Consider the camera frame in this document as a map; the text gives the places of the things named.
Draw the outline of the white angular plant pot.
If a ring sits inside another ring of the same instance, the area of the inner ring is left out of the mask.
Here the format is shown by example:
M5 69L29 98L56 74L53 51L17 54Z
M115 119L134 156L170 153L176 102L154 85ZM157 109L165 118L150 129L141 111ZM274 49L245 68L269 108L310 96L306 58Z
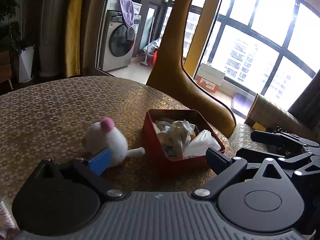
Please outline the white angular plant pot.
M34 48L29 46L22 50L19 56L19 83L26 83L31 80L33 66Z

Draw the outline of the red white cardboard box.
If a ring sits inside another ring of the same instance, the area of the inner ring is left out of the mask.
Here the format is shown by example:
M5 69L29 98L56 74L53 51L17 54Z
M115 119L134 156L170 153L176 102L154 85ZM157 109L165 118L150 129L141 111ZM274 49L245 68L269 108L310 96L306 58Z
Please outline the red white cardboard box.
M202 87L204 90L206 90L207 92L214 94L216 93L217 89L218 89L218 85L201 77L201 76L196 76L195 78L196 83Z

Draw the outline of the white tower air conditioner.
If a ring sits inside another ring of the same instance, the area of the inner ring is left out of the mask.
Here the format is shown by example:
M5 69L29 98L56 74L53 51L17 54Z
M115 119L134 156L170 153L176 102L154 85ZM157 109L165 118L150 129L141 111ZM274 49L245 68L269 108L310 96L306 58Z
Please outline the white tower air conditioner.
M65 6L66 0L43 0L39 46L41 77L53 77L63 72Z

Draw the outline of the white plush mouse toy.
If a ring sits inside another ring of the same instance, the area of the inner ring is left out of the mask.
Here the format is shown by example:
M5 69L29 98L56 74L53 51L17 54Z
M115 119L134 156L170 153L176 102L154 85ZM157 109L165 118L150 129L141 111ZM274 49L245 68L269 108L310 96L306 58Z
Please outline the white plush mouse toy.
M110 152L107 168L120 165L126 158L135 159L145 154L143 147L129 150L127 139L111 118L103 118L92 124L82 138L82 143L90 154L97 154L107 148Z

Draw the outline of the purple cloth on washer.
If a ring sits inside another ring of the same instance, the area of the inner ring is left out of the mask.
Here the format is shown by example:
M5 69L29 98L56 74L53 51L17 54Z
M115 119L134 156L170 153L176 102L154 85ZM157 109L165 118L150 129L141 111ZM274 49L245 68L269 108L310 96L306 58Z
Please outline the purple cloth on washer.
M133 27L135 18L133 2L131 0L119 0L119 3L126 26Z

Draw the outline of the silver front-load washing machine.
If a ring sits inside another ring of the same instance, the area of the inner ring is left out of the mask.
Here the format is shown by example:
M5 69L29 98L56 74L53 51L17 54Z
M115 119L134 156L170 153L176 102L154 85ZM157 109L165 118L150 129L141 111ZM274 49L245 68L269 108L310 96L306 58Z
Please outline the silver front-load washing machine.
M101 28L97 69L108 72L131 63L136 35L140 25L141 4L134 3L134 23L127 27L119 0L107 0Z

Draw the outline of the green potted plant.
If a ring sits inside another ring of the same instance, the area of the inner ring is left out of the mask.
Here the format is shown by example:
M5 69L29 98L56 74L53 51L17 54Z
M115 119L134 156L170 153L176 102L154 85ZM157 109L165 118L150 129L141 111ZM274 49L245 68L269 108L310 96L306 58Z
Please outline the green potted plant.
M20 23L16 19L17 0L1 0L1 51L20 55L28 47L34 48L32 41L22 38Z

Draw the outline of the red metal tin box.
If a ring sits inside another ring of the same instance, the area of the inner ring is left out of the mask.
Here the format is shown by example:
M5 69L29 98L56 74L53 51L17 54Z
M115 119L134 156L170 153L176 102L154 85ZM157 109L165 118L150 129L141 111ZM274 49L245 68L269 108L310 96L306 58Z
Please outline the red metal tin box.
M206 151L225 147L196 110L151 109L142 128L148 167L165 174L185 174L207 167Z

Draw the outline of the red bucket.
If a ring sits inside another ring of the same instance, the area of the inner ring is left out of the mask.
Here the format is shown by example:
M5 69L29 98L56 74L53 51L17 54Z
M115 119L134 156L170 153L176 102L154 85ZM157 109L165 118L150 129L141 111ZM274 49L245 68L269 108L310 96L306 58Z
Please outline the red bucket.
M157 59L157 51L155 50L152 55L152 61L151 61L152 65L155 65L156 59Z

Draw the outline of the white cloth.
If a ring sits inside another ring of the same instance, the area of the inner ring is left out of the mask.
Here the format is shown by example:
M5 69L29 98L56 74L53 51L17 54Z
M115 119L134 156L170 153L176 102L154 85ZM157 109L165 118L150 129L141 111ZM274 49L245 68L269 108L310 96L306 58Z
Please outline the white cloth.
M217 151L222 149L209 130L199 130L195 124L187 120L157 120L152 125L164 153L172 160L204 156L210 147Z

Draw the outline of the yellow curtain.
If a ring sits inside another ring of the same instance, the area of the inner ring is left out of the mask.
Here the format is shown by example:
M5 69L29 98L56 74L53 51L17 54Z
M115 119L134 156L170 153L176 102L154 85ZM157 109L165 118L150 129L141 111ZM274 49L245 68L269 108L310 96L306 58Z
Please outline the yellow curtain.
M69 0L65 32L66 77L80 75L80 27L82 0Z

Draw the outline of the wooden drawer cabinet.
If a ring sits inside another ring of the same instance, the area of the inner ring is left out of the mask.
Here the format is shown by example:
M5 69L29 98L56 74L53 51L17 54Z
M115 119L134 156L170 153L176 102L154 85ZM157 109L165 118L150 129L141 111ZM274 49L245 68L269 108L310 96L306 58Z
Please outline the wooden drawer cabinet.
M0 52L0 83L8 81L11 90L13 90L11 77L10 52L8 50L2 51Z

